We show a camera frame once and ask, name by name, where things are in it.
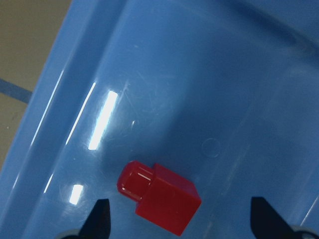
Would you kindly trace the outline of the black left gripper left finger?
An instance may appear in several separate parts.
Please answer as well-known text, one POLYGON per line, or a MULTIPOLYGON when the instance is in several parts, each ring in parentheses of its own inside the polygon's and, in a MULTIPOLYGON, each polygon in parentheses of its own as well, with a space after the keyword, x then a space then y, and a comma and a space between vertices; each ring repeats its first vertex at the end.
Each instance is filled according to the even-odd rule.
POLYGON ((110 232, 110 202, 108 199, 99 199, 83 224, 78 237, 80 239, 108 239, 110 232))

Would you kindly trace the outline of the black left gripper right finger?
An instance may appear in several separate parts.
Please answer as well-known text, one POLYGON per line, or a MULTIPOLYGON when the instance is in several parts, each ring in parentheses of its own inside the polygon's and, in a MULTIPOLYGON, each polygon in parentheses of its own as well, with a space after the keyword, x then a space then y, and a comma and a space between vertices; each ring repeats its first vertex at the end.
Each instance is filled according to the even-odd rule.
POLYGON ((263 197, 252 197, 250 227, 256 239, 294 239, 294 230, 263 197))

